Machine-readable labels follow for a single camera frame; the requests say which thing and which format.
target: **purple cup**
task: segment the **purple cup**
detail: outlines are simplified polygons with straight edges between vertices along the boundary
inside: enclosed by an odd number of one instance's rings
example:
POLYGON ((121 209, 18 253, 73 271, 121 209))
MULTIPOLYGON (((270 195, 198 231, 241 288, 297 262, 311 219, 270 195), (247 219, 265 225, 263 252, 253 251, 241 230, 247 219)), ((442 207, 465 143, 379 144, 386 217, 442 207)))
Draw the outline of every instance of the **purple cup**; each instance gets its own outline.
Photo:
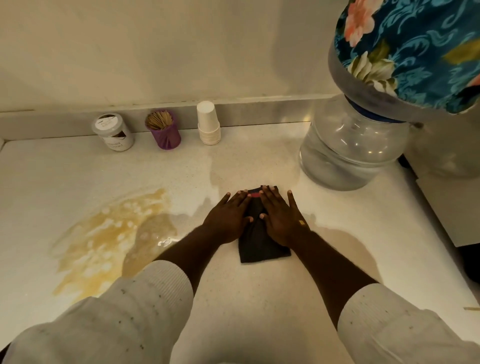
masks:
POLYGON ((164 150, 171 150, 173 148, 176 148, 179 146, 181 142, 181 136, 177 127, 177 121, 175 120, 173 115, 172 115, 172 120, 173 120, 173 123, 163 130, 152 130, 146 125, 146 121, 145 121, 145 126, 152 133, 156 143, 161 149, 164 149, 164 150))

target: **dark cloth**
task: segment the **dark cloth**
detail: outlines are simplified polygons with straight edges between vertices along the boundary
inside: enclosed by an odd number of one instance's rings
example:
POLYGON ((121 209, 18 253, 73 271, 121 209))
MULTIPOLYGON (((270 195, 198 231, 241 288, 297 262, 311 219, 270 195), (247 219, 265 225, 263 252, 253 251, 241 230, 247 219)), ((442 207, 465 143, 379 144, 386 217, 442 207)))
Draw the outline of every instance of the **dark cloth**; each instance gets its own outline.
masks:
POLYGON ((252 200, 245 211, 245 216, 252 216, 253 222, 248 224, 239 238, 239 253, 242 263, 255 263, 263 260, 291 256, 290 249, 277 244, 267 234, 265 222, 260 214, 267 213, 260 199, 261 188, 250 190, 252 200))

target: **speckled countertop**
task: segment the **speckled countertop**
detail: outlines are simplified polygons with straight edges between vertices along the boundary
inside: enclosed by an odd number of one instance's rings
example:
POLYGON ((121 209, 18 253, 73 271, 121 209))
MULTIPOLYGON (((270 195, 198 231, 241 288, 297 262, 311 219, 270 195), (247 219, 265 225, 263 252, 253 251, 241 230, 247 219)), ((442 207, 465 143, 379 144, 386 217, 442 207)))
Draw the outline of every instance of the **speckled countertop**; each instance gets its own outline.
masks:
MULTIPOLYGON (((336 192, 298 165, 309 123, 196 130, 160 151, 149 133, 116 153, 96 136, 7 143, 0 152, 0 346, 134 274, 200 224, 225 192, 291 189, 312 229, 389 288, 480 342, 480 313, 442 229, 397 164, 336 192)), ((314 282, 295 257, 241 265, 237 243, 206 269, 172 363, 350 363, 314 282)))

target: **spilled liquid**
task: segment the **spilled liquid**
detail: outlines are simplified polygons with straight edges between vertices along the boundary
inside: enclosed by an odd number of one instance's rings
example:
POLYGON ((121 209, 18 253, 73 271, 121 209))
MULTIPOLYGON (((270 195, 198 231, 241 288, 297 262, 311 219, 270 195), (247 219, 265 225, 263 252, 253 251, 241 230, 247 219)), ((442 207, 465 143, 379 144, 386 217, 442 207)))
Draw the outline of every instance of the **spilled liquid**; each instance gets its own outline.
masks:
POLYGON ((53 293, 74 294, 76 302, 142 270, 164 249, 158 242, 177 234, 168 206, 159 189, 105 205, 69 228, 54 245, 67 248, 56 255, 65 276, 53 293))

